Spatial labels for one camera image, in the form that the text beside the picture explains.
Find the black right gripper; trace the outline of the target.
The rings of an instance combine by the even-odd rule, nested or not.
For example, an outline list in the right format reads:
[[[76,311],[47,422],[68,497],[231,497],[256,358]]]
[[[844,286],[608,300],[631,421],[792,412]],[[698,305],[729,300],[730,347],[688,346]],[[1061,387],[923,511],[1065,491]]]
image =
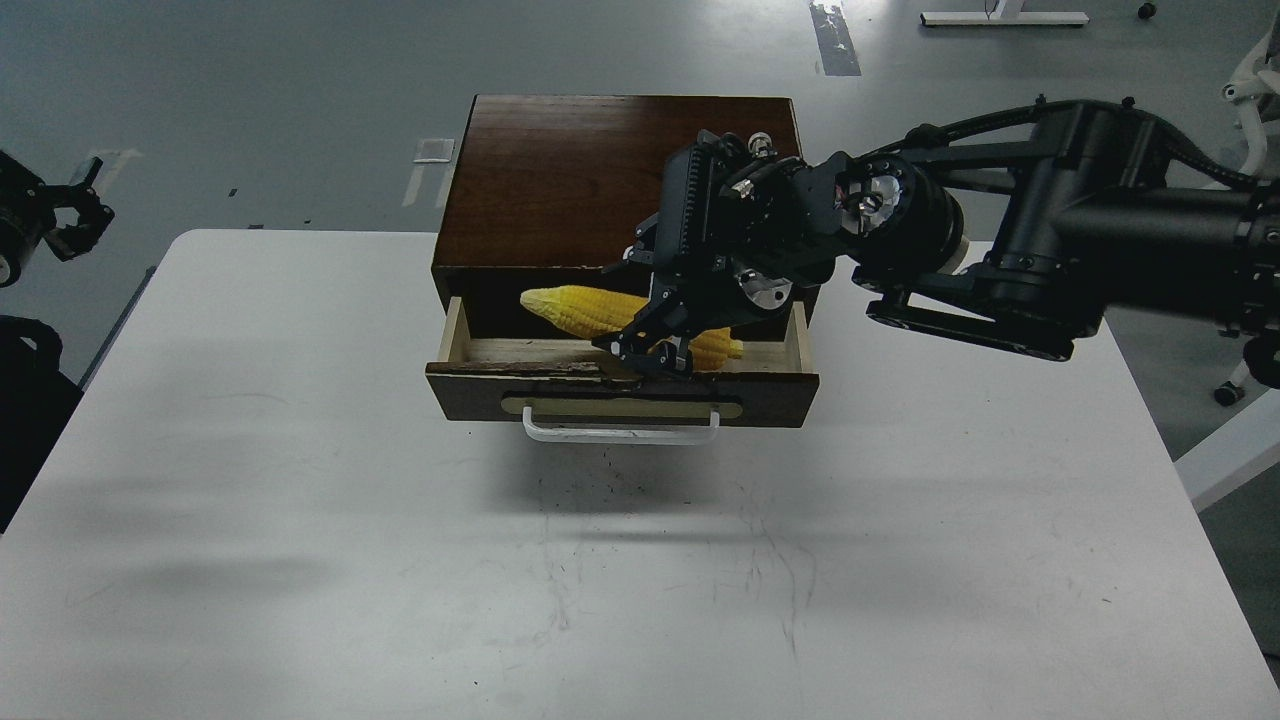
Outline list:
[[[856,252],[855,165],[846,152],[812,165],[700,131],[666,160],[659,208],[625,259],[649,272],[648,299],[607,292],[620,328],[591,345],[639,375],[691,378],[692,340],[712,323],[773,318]]]

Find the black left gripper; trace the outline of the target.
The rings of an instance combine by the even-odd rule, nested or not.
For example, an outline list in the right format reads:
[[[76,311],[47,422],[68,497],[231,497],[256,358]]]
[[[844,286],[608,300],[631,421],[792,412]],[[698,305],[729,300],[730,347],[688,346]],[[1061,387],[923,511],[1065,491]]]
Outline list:
[[[20,279],[42,233],[61,263],[96,247],[116,215],[93,186],[102,168],[104,160],[91,156],[76,169],[69,183],[44,184],[31,169],[1,151],[3,288]],[[44,215],[49,223],[45,232]]]

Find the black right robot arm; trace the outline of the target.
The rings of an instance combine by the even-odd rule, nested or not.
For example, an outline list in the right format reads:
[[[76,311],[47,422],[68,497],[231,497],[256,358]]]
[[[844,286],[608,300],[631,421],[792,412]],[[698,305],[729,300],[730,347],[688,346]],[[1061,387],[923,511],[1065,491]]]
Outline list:
[[[644,375],[691,375],[698,334],[781,314],[850,258],[886,325],[1064,363],[1138,307],[1245,336],[1277,386],[1277,182],[1132,102],[1041,100],[817,165],[703,131],[635,236],[649,299],[593,343]]]

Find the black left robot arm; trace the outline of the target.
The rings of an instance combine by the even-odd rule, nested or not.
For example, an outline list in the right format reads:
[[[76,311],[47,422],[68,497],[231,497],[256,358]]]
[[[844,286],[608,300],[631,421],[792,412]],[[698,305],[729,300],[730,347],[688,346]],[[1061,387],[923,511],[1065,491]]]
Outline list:
[[[88,158],[65,184],[50,184],[14,156],[1,155],[3,287],[14,286],[46,243],[61,261],[90,252],[113,222],[93,182],[102,159]],[[1,528],[52,452],[83,392],[60,369],[63,342],[32,318],[1,316]]]

